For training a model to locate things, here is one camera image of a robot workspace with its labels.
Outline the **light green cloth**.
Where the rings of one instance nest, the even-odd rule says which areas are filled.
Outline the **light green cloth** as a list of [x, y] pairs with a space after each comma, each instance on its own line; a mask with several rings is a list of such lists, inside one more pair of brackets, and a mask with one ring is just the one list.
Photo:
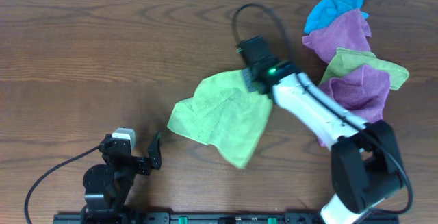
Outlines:
[[249, 92], [242, 70], [218, 73], [200, 82], [194, 95], [175, 104], [168, 129], [203, 145], [243, 169], [268, 123], [273, 102]]

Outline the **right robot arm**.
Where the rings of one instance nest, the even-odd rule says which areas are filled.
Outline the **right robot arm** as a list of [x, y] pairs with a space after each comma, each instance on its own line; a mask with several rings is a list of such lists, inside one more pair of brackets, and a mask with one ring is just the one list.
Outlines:
[[399, 190], [413, 196], [389, 124], [369, 123], [340, 106], [295, 64], [272, 54], [261, 36], [238, 42], [237, 51], [247, 65], [250, 91], [268, 95], [330, 151], [335, 194], [320, 210], [323, 223], [360, 223], [380, 214], [376, 205]]

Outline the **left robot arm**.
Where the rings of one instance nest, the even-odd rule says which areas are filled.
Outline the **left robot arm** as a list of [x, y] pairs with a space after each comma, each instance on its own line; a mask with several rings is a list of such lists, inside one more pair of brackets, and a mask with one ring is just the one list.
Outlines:
[[137, 175], [150, 175], [162, 166], [161, 134], [153, 137], [148, 155], [132, 155], [136, 145], [133, 129], [118, 128], [106, 134], [97, 149], [104, 164], [88, 169], [83, 176], [86, 209], [81, 212], [81, 223], [141, 223], [143, 218], [125, 205]]

